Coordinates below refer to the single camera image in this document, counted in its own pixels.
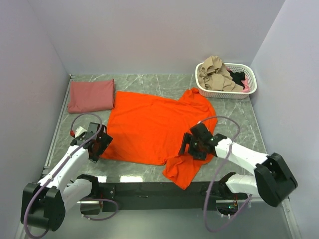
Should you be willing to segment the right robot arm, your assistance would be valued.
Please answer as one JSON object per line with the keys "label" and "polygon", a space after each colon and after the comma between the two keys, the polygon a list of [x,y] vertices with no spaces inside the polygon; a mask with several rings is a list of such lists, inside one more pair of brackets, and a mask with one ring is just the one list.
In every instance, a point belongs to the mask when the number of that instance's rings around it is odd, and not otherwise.
{"label": "right robot arm", "polygon": [[179,155],[185,153],[197,161],[205,161],[209,155],[224,158],[249,172],[249,175],[230,172],[213,183],[211,194],[220,199],[251,194],[260,196],[265,203],[276,207],[298,187],[280,154],[256,152],[232,142],[222,134],[212,135],[203,123],[184,134]]}

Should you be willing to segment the orange t-shirt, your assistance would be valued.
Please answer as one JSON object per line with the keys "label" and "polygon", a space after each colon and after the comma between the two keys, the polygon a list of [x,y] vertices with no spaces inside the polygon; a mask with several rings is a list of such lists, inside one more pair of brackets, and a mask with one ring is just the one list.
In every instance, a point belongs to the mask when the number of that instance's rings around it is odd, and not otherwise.
{"label": "orange t-shirt", "polygon": [[197,88],[186,90],[179,100],[155,95],[118,91],[107,133],[113,140],[103,159],[165,166],[162,174],[185,190],[200,168],[212,160],[194,160],[179,155],[183,135],[200,120],[214,131],[216,111]]}

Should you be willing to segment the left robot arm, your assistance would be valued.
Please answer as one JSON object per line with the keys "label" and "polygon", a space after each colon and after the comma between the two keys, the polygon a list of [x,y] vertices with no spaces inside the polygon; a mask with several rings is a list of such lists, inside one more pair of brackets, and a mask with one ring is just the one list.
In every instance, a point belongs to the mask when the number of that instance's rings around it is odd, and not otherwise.
{"label": "left robot arm", "polygon": [[29,183],[22,193],[21,218],[24,226],[56,231],[66,212],[78,201],[99,198],[96,176],[78,173],[87,161],[97,162],[112,141],[103,124],[90,123],[86,131],[74,137],[62,159],[37,183]]}

